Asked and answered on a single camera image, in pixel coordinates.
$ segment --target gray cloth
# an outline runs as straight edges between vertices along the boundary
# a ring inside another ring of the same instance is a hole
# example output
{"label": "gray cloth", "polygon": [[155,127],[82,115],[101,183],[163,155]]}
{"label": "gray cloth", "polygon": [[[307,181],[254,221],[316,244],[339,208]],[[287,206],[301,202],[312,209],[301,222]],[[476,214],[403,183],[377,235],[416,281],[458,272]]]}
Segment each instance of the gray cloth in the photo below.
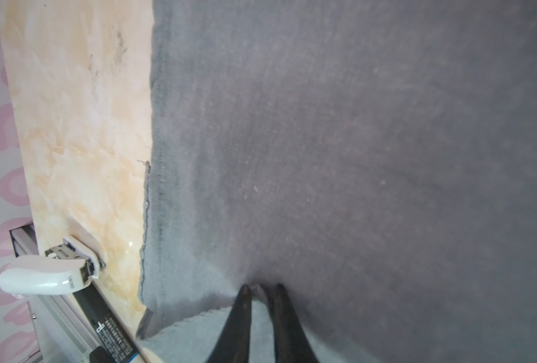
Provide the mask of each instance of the gray cloth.
{"label": "gray cloth", "polygon": [[153,6],[140,338],[282,282],[347,361],[537,362],[537,1]]}

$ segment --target dark stain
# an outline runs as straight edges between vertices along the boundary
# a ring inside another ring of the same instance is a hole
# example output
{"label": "dark stain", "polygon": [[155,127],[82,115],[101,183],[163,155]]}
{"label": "dark stain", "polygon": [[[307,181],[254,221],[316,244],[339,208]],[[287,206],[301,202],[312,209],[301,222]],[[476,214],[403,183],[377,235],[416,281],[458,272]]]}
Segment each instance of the dark stain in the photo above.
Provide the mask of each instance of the dark stain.
{"label": "dark stain", "polygon": [[99,70],[95,69],[93,64],[93,54],[89,55],[89,66],[87,67],[90,73],[90,79],[93,81],[93,88],[91,89],[91,96],[95,102],[98,101],[97,95],[97,81],[99,79]]}
{"label": "dark stain", "polygon": [[125,45],[125,40],[123,40],[123,36],[121,35],[121,32],[117,32],[117,50],[115,52],[115,65],[120,66],[123,62],[123,56],[127,52],[127,46]]}

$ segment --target white stapler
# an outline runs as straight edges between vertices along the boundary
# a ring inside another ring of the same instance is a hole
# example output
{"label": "white stapler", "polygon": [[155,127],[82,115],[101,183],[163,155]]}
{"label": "white stapler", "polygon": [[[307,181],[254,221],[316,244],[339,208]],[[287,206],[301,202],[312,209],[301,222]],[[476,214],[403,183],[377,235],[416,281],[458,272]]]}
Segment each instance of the white stapler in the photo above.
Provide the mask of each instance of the white stapler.
{"label": "white stapler", "polygon": [[45,251],[45,256],[25,255],[0,274],[0,288],[10,294],[62,295],[88,287],[99,277],[103,261],[73,236]]}

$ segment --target stapler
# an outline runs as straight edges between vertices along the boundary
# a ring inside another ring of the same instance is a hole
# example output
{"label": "stapler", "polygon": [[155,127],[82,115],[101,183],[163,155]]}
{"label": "stapler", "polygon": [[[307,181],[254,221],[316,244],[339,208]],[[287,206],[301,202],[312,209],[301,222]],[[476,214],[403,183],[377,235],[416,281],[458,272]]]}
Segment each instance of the stapler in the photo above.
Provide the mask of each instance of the stapler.
{"label": "stapler", "polygon": [[105,264],[81,241],[65,236],[45,256],[19,256],[0,274],[0,288],[10,294],[63,295],[88,287]]}

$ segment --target marble surface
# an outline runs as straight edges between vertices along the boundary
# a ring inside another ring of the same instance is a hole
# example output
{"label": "marble surface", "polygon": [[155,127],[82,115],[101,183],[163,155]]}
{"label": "marble surface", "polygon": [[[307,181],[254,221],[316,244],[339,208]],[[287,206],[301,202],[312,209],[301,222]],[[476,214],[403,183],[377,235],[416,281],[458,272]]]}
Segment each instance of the marble surface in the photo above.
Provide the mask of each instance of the marble surface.
{"label": "marble surface", "polygon": [[153,15],[142,0],[0,0],[0,36],[40,250],[71,234],[134,334],[151,151]]}

